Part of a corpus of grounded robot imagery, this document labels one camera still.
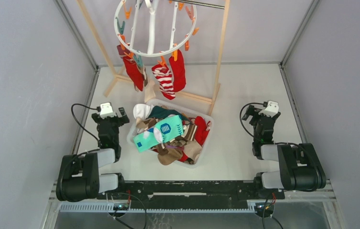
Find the mint green sock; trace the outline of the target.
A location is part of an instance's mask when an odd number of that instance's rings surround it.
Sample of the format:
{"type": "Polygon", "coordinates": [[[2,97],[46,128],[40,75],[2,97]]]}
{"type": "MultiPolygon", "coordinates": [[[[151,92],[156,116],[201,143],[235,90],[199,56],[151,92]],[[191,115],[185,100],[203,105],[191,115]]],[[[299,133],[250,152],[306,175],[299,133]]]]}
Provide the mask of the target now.
{"type": "Polygon", "coordinates": [[[154,146],[163,144],[183,135],[183,124],[179,115],[169,115],[159,120],[149,118],[136,125],[137,135],[133,142],[138,152],[144,152],[154,146]]]}

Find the white round clip hanger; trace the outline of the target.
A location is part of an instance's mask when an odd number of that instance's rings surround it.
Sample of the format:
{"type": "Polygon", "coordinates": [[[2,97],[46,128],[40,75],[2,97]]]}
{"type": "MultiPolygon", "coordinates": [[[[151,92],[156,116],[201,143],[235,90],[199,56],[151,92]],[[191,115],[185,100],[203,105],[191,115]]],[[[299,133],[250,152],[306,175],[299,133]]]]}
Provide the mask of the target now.
{"type": "Polygon", "coordinates": [[[120,0],[114,12],[118,50],[129,56],[177,58],[199,31],[197,6],[184,0],[120,0]]]}

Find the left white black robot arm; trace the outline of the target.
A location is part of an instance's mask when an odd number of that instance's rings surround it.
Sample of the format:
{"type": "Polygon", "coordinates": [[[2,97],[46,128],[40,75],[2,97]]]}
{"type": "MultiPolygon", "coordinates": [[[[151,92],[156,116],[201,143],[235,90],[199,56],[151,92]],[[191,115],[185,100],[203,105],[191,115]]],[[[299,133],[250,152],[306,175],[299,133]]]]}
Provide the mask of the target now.
{"type": "Polygon", "coordinates": [[[99,172],[101,167],[115,163],[121,157],[119,128],[129,123],[129,118],[123,107],[118,110],[121,116],[113,114],[102,117],[98,113],[92,114],[97,124],[97,149],[62,158],[55,190],[59,201],[93,199],[105,191],[116,199],[126,195],[127,187],[119,181],[118,174],[102,175],[99,172]]]}

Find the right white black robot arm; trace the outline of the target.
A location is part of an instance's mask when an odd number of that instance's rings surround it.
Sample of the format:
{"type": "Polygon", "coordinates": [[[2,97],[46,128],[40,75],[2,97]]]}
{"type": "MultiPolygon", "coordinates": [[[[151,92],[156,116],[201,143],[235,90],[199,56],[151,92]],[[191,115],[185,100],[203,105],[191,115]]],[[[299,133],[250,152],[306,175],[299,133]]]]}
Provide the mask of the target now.
{"type": "Polygon", "coordinates": [[[281,115],[274,101],[248,103],[239,113],[239,121],[245,121],[253,127],[244,131],[253,138],[252,153],[263,161],[278,163],[278,170],[261,172],[254,178],[254,194],[258,198],[267,198],[273,189],[313,192],[326,186],[327,178],[321,162],[311,143],[275,142],[274,126],[281,115]]]}

